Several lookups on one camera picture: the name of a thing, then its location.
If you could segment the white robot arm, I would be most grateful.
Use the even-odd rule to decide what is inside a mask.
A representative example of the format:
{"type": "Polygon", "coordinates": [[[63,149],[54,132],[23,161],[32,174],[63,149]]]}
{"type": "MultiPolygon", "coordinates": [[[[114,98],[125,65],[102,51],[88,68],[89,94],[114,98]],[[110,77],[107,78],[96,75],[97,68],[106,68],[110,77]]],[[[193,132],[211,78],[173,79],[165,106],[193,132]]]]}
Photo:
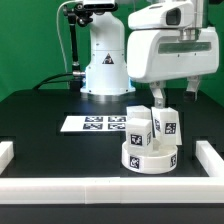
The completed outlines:
{"type": "Polygon", "coordinates": [[[216,29],[203,25],[204,0],[158,0],[128,17],[132,30],[127,55],[124,43],[110,24],[116,0],[84,0],[85,10],[95,14],[91,28],[92,61],[88,75],[101,75],[111,65],[125,64],[129,77],[148,83],[155,106],[165,105],[163,83],[186,78],[187,92],[197,95],[199,77],[214,73],[219,63],[216,29]]]}

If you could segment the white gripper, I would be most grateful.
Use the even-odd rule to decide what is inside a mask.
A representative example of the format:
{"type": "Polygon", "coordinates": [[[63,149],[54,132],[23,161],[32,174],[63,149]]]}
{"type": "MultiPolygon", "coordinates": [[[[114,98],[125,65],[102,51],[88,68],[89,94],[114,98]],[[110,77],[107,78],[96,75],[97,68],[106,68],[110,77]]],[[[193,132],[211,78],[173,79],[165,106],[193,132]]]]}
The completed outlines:
{"type": "Polygon", "coordinates": [[[204,6],[204,0],[159,0],[128,17],[128,75],[150,83],[156,108],[166,104],[165,80],[188,77],[184,100],[195,102],[198,75],[218,69],[218,35],[203,25],[204,6]]]}

